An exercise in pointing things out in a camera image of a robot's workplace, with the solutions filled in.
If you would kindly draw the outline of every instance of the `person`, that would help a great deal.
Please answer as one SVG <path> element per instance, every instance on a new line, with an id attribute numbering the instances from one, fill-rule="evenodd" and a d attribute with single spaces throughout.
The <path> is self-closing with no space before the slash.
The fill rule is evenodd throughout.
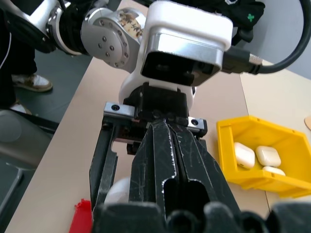
<path id="1" fill-rule="evenodd" d="M 52 83 L 36 74 L 34 48 L 10 34 L 2 10 L 0 10 L 0 35 L 0 108 L 31 114 L 16 99 L 14 87 L 45 92 L 52 89 Z"/>

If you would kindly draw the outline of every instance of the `black cable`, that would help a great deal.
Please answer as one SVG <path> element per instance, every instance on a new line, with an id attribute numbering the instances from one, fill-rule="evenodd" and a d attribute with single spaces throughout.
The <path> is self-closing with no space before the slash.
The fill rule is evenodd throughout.
<path id="1" fill-rule="evenodd" d="M 294 63 L 306 49 L 311 38 L 311 2 L 310 0 L 300 0 L 300 4 L 303 12 L 304 25 L 298 45 L 294 51 L 283 61 L 272 66 L 261 66 L 258 70 L 258 73 L 269 74 L 283 70 Z"/>
<path id="2" fill-rule="evenodd" d="M 62 10 L 65 11 L 66 10 L 66 6 L 65 6 L 63 0 L 58 0 L 58 1 L 59 1 L 60 7 L 62 8 Z"/>

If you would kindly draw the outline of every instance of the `green logo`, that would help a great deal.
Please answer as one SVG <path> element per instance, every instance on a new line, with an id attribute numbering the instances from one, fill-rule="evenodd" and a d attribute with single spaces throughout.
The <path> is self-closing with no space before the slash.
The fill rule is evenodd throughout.
<path id="1" fill-rule="evenodd" d="M 247 18 L 249 19 L 250 22 L 252 22 L 255 16 L 253 16 L 252 14 L 248 14 Z"/>

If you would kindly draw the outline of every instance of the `wooden table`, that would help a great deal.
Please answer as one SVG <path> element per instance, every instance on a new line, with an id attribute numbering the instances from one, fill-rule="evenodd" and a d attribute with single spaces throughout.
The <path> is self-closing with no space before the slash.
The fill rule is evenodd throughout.
<path id="1" fill-rule="evenodd" d="M 120 8 L 123 7 L 135 7 L 143 13 L 147 12 L 147 8 L 131 0 L 123 0 Z M 81 198 L 89 200 L 90 197 L 88 171 L 105 102 L 118 102 L 119 88 L 127 75 L 127 72 L 93 58 L 6 230 L 7 233 L 69 231 L 74 205 Z M 257 99 L 262 95 L 257 90 L 259 85 L 269 91 L 265 102 L 261 102 L 262 98 Z M 218 159 L 216 122 L 222 119 L 250 113 L 297 130 L 304 129 L 303 118 L 311 114 L 311 98 L 309 96 L 308 104 L 298 104 L 301 119 L 295 117 L 293 108 L 297 108 L 298 96 L 293 90 L 288 90 L 295 85 L 295 94 L 301 93 L 300 85 L 304 92 L 311 90 L 311 81 L 289 71 L 260 76 L 219 73 L 201 85 L 190 115 L 207 120 L 208 133 L 205 139 L 210 154 Z M 115 180 L 129 176 L 133 157 L 126 155 L 124 144 L 114 143 L 113 150 L 119 156 Z M 245 191 L 235 184 L 229 185 L 242 210 L 250 210 L 261 216 L 266 216 L 269 204 L 277 200 L 274 195 L 264 191 Z"/>

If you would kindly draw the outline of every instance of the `sneaker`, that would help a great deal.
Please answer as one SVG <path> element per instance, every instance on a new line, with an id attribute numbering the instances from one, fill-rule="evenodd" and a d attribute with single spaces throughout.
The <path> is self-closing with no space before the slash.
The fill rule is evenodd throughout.
<path id="1" fill-rule="evenodd" d="M 14 86 L 25 88 L 27 90 L 36 91 L 36 92 L 45 92 L 51 90 L 53 85 L 52 82 L 46 78 L 41 77 L 37 74 L 31 75 L 15 75 L 12 74 L 12 80 Z"/>
<path id="2" fill-rule="evenodd" d="M 24 107 L 18 100 L 10 107 L 10 109 L 31 115 L 31 112 L 26 107 Z"/>

